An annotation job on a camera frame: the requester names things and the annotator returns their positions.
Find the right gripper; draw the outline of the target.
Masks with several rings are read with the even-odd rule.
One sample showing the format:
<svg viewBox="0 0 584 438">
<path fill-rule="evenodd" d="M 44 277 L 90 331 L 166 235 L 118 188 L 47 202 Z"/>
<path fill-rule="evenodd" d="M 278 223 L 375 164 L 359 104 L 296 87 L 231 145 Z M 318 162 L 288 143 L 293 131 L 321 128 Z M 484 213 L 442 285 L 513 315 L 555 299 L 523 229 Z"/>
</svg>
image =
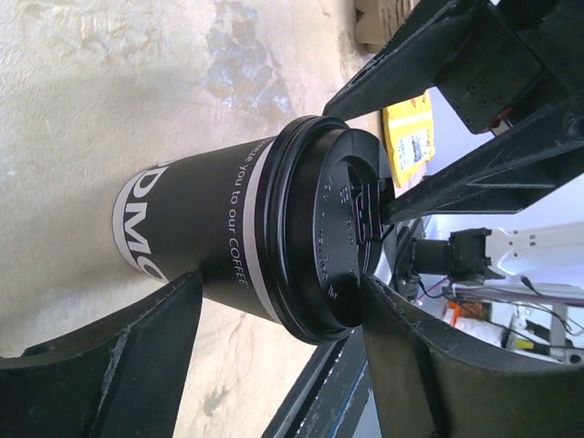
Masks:
<svg viewBox="0 0 584 438">
<path fill-rule="evenodd" d="M 442 92 L 474 134 L 583 92 L 580 1 L 421 1 L 325 105 L 339 120 Z M 382 221 L 515 214 L 583 173 L 583 99 L 547 106 L 387 203 Z"/>
</svg>

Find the black paper coffee cup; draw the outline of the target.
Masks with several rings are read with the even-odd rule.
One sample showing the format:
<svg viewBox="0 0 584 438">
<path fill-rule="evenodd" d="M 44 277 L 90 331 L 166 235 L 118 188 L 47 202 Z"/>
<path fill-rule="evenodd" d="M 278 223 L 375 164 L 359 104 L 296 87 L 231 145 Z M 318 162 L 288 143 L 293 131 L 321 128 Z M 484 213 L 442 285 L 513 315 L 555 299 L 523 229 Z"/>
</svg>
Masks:
<svg viewBox="0 0 584 438">
<path fill-rule="evenodd" d="M 277 322 L 255 230 L 273 138 L 165 162 L 126 182 L 112 230 L 126 261 L 167 283 L 198 272 L 212 301 Z"/>
</svg>

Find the black plastic cup lid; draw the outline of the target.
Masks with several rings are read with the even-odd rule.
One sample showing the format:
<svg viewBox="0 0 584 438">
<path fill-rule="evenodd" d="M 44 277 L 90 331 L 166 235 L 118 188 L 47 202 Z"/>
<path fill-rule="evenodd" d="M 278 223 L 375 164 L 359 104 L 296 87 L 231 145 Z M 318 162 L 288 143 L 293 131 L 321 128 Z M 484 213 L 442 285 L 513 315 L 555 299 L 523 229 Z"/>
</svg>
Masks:
<svg viewBox="0 0 584 438">
<path fill-rule="evenodd" d="M 380 261 L 381 197 L 393 196 L 373 134 L 330 117 L 293 120 L 264 154 L 254 208 L 260 278 L 276 320 L 319 344 L 361 323 L 360 280 Z"/>
</svg>

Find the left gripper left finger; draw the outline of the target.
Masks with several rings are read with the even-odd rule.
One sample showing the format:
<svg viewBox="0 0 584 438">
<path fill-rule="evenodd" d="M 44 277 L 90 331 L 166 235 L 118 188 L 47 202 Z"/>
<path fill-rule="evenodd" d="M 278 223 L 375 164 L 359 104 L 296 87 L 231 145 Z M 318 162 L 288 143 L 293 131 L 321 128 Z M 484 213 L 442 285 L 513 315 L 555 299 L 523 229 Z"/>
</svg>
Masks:
<svg viewBox="0 0 584 438">
<path fill-rule="evenodd" d="M 202 311 L 187 273 L 1 360 L 4 437 L 171 437 Z"/>
</svg>

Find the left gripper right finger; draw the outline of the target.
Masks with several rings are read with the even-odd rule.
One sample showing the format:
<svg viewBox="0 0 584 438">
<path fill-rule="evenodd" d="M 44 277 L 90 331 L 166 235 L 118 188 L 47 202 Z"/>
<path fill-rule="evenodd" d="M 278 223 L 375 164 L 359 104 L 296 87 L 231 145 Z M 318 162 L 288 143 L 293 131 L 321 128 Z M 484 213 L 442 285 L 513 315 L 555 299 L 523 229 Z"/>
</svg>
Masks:
<svg viewBox="0 0 584 438">
<path fill-rule="evenodd" d="M 362 277 L 360 298 L 382 436 L 582 436 L 581 367 L 483 342 L 374 276 Z"/>
</svg>

